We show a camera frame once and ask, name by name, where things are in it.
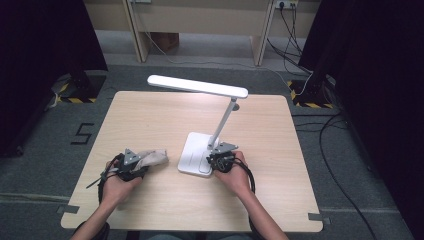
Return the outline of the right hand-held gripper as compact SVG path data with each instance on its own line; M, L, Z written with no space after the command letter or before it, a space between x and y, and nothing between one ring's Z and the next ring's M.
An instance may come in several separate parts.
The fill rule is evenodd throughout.
M221 142L212 149L207 157L207 162L213 170L228 173L235 161L235 154L233 151L237 148L237 145Z

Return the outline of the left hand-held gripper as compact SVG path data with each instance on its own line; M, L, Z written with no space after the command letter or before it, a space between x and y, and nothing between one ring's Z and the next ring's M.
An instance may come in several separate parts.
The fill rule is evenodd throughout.
M134 178L143 178L149 167L140 167L141 156L134 153L130 149L126 149L123 153L116 156L114 166L117 168L117 175L123 181L131 181Z

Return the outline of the white cloth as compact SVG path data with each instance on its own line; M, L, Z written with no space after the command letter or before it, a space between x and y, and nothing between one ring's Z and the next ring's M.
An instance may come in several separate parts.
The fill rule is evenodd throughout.
M139 156L141 159L135 166L135 171L141 170L143 167L156 166L169 161L165 149L142 151L139 153Z

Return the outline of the white desk lamp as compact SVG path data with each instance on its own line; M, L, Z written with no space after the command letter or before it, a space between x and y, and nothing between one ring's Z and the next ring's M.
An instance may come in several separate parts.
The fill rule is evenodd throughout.
M248 90L242 87L187 80L175 77L151 75L147 82L151 86L183 90L194 93L211 94L229 97L230 101L223 117L212 135L190 132L187 136L179 163L178 170L182 173L209 177L213 171L207 162L207 157L219 142L219 135L223 130L232 111L237 111L238 99L246 99Z

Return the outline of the person's right hand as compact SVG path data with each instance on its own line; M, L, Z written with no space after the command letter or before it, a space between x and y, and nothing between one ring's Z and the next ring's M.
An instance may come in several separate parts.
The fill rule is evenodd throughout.
M241 151L235 151L235 163L227 173L215 171L214 175L237 197L251 193L248 173L243 169L247 162Z

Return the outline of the person's left hand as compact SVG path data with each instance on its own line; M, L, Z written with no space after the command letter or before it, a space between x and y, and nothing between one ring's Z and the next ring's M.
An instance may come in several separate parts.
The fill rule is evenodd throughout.
M124 181L115 173L108 172L103 186L101 207L115 209L124 202L131 192L142 183L141 177L136 177L131 181Z

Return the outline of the black stand base striped tape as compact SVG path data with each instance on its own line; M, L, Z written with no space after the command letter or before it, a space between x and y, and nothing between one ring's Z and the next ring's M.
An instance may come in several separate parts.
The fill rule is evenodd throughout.
M106 75L102 73L84 72L82 79L65 74L53 84L51 90L59 102L94 103L105 80Z
M332 109L330 97L327 95L324 81L313 74L306 80L290 80L287 82L290 97L297 107Z

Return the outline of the brown cardboard box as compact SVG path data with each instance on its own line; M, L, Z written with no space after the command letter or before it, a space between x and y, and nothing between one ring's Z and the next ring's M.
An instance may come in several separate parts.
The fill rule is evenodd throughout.
M179 46L178 33L152 32L152 41L162 51L166 52Z

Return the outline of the beige wooden desk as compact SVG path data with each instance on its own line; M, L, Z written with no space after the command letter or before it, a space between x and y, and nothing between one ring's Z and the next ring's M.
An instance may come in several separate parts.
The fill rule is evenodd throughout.
M276 0L83 0L97 30L131 33L135 56L147 60L147 34L191 33L240 35L250 38L253 63L262 64L266 39L287 37L285 23L295 35L308 36L321 0L298 0L295 9L277 9Z

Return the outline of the black curtain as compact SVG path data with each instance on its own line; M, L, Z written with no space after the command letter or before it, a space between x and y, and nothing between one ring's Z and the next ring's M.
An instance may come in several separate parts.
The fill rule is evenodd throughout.
M424 240L424 0L321 0L300 60L328 74L415 240Z
M61 76L106 69L83 0L0 0L0 157L22 153Z

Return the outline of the white wall socket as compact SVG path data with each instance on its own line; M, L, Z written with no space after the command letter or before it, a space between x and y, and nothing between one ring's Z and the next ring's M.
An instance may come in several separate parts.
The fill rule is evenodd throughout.
M275 7L277 9L295 9L298 5L298 0L276 0Z

